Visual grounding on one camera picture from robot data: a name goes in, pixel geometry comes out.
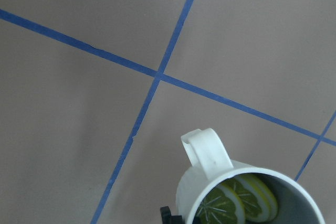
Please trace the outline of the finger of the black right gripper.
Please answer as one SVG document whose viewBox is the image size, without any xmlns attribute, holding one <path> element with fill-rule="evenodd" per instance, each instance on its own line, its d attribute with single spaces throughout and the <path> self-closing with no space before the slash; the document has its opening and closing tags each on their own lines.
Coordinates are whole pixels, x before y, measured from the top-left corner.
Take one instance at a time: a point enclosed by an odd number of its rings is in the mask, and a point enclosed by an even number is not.
<svg viewBox="0 0 336 224">
<path fill-rule="evenodd" d="M 161 207 L 160 214 L 163 224 L 182 224 L 182 216 L 172 215 L 168 206 Z"/>
</svg>

